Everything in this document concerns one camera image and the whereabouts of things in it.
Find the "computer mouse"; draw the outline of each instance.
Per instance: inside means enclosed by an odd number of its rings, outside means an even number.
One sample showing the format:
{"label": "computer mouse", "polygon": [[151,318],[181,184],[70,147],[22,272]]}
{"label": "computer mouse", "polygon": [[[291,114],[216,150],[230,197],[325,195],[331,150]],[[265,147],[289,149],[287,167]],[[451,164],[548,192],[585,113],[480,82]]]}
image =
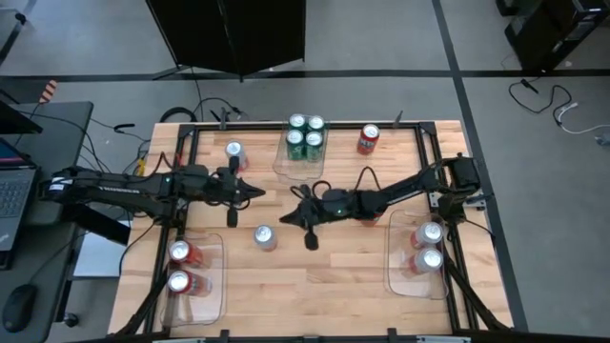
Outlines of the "computer mouse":
{"label": "computer mouse", "polygon": [[2,310],[2,325],[9,333],[18,333],[28,327],[37,291],[36,286],[26,284],[9,295]]}

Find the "gray floor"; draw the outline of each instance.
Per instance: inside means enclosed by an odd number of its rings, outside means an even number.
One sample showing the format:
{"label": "gray floor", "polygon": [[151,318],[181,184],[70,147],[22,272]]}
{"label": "gray floor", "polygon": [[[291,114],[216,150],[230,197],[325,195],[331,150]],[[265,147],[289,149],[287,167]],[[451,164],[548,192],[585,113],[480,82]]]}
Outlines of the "gray floor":
{"label": "gray floor", "polygon": [[[507,19],[498,15],[493,0],[441,3],[462,70],[519,68],[503,36]],[[40,0],[30,19],[33,26],[22,32],[0,74],[144,73],[173,65],[143,0]],[[610,68],[609,39],[610,29],[598,29],[562,68]],[[282,69],[447,70],[448,63],[428,0],[310,0],[307,62],[276,70]],[[604,268],[610,258],[605,246],[610,242],[605,225],[610,220],[605,211],[610,151],[595,143],[593,133],[563,132],[549,111],[533,115],[520,108],[507,92],[509,84],[517,81],[472,78],[464,83],[529,328],[610,336],[605,320],[610,314],[610,274]],[[554,84],[570,90],[580,104],[566,115],[570,128],[610,124],[610,77],[543,79],[536,83],[540,95],[522,88],[516,88],[516,95],[532,107],[542,107]],[[298,111],[329,119],[392,119],[401,110],[405,119],[461,119],[449,78],[201,81],[199,85],[203,96],[226,97],[255,120]],[[150,135],[163,111],[194,107],[197,93],[192,81],[61,83],[53,98],[78,100],[92,101],[98,120],[133,122],[134,132]],[[206,110],[219,109],[219,104],[207,105]],[[95,124],[90,134],[112,170],[122,171],[133,159],[135,139]],[[75,284],[69,307],[87,320],[76,330],[54,328],[49,341],[103,335],[115,288],[112,280]],[[90,299],[93,306],[77,307]]]}

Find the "laptop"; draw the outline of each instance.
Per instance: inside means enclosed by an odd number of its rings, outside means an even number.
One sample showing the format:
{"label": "laptop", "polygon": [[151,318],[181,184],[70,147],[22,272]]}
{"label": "laptop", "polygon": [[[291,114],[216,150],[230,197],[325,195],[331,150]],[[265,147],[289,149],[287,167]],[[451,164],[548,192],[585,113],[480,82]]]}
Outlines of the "laptop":
{"label": "laptop", "polygon": [[26,155],[0,138],[0,252],[12,249],[37,172]]}

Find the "can lid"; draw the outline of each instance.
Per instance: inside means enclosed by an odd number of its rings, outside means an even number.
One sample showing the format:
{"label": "can lid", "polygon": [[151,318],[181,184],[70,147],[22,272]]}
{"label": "can lid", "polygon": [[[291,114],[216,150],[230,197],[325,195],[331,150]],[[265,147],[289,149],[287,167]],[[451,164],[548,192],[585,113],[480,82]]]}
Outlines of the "can lid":
{"label": "can lid", "polygon": [[317,147],[322,144],[322,135],[320,132],[307,133],[307,144],[312,147]]}
{"label": "can lid", "polygon": [[177,241],[170,246],[170,256],[174,260],[183,260],[188,254],[189,244],[185,241]]}
{"label": "can lid", "polygon": [[189,276],[182,271],[173,272],[170,275],[170,281],[168,282],[168,286],[170,290],[174,292],[182,292],[189,285]]}
{"label": "can lid", "polygon": [[423,224],[423,236],[426,240],[437,243],[442,237],[442,227],[435,222]]}
{"label": "can lid", "polygon": [[288,131],[286,140],[291,144],[298,144],[303,141],[303,132],[297,130]]}
{"label": "can lid", "polygon": [[269,241],[273,235],[274,231],[266,225],[261,225],[254,231],[254,239],[261,243]]}
{"label": "can lid", "polygon": [[439,268],[442,265],[442,254],[436,249],[426,249],[423,251],[423,261],[430,268]]}
{"label": "can lid", "polygon": [[305,116],[303,114],[293,114],[290,116],[290,125],[300,128],[305,125]]}
{"label": "can lid", "polygon": [[226,151],[231,156],[237,156],[241,152],[241,143],[236,141],[229,142]]}
{"label": "can lid", "polygon": [[379,136],[379,128],[373,124],[368,124],[362,130],[364,131],[364,135],[369,138],[377,138]]}
{"label": "can lid", "polygon": [[324,119],[319,115],[315,115],[309,119],[309,126],[314,130],[322,129],[324,127]]}

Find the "black desk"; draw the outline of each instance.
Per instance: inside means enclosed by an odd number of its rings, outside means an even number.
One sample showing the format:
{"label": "black desk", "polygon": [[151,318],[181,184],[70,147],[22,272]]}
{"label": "black desk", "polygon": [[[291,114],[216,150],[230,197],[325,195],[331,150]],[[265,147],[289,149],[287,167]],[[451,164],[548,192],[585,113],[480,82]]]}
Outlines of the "black desk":
{"label": "black desk", "polygon": [[[32,111],[35,105],[14,106],[18,110]],[[74,122],[85,130],[92,115],[93,105],[89,102],[50,103],[38,108],[36,113],[58,117]],[[72,125],[57,120],[34,117],[33,120],[44,131],[36,135],[24,135],[17,148],[32,156],[41,166],[43,177],[76,163],[83,133]],[[3,136],[14,142],[16,136]],[[28,222],[42,224],[56,221],[61,208],[52,203],[32,204]],[[54,224],[47,226],[27,226],[22,228],[15,246],[12,268],[0,271],[0,306],[4,306],[12,290],[27,283],[31,275],[58,249],[70,242],[78,232],[75,224]],[[66,285],[66,273],[72,257],[72,249],[59,253],[36,276],[33,284],[38,286],[33,315],[29,326],[20,333],[7,333],[0,327],[0,342],[41,342],[47,339],[51,323],[55,319],[59,299]]]}

